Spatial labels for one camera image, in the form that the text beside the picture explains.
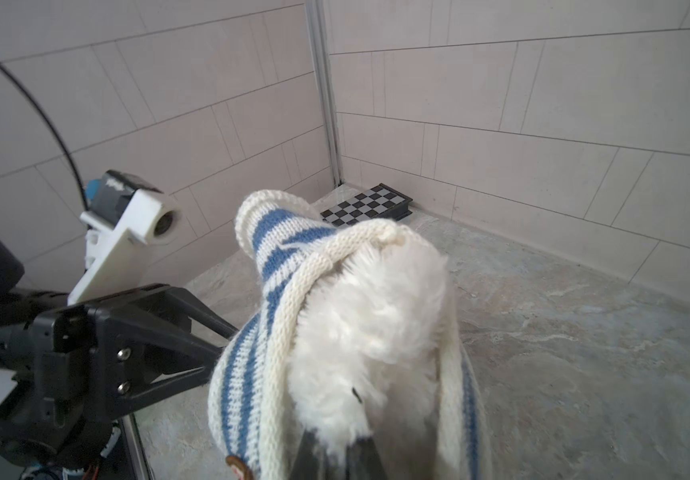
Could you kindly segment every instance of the gray marble floor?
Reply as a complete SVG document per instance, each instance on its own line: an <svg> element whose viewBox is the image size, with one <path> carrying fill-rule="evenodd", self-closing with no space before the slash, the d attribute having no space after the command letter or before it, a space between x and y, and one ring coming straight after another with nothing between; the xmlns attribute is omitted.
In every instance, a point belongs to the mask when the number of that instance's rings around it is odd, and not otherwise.
<svg viewBox="0 0 690 480"><path fill-rule="evenodd" d="M423 212L404 222L449 256L496 478L690 478L690 306ZM237 326L258 307L242 253L187 287ZM138 421L158 479L233 478L205 387Z"/></svg>

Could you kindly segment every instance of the white faux fur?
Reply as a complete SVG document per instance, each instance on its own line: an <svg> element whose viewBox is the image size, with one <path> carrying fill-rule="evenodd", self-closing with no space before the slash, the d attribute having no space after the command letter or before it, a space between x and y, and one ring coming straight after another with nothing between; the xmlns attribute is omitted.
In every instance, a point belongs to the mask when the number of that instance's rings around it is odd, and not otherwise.
<svg viewBox="0 0 690 480"><path fill-rule="evenodd" d="M407 239L360 245L311 289L288 387L296 417L336 461L374 436L389 478L433 476L448 285L446 258Z"/></svg>

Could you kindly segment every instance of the chessboard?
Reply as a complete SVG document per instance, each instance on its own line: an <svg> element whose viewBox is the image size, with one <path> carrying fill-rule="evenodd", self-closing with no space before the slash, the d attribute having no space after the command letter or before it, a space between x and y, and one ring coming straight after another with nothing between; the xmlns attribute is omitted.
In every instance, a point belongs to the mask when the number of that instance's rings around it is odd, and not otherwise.
<svg viewBox="0 0 690 480"><path fill-rule="evenodd" d="M412 199L401 192L379 184L353 198L321 212L325 222L334 226L355 225L371 218L400 220L411 213L408 204Z"/></svg>

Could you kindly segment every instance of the silver screw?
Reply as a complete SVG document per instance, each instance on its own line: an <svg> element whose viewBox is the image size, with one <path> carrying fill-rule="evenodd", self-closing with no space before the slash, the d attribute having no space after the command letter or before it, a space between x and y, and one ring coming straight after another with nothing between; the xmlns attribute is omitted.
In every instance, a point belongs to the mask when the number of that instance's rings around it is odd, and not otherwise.
<svg viewBox="0 0 690 480"><path fill-rule="evenodd" d="M121 349L118 351L118 353L115 354L115 358L117 358L121 361L129 360L130 356L131 356L131 349L130 348Z"/></svg>

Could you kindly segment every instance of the wall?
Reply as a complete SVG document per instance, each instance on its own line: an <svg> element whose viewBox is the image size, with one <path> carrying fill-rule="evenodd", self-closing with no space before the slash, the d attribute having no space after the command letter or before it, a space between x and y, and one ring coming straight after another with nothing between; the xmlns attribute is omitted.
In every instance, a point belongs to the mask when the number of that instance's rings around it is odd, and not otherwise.
<svg viewBox="0 0 690 480"><path fill-rule="evenodd" d="M325 0L343 177L690 302L690 0Z"/></svg>
<svg viewBox="0 0 690 480"><path fill-rule="evenodd" d="M146 281L181 284L236 249L243 196L333 188L302 0L0 0L0 59L62 132L84 181L109 168L187 222ZM0 238L24 286L83 273L80 197L46 127L0 75Z"/></svg>

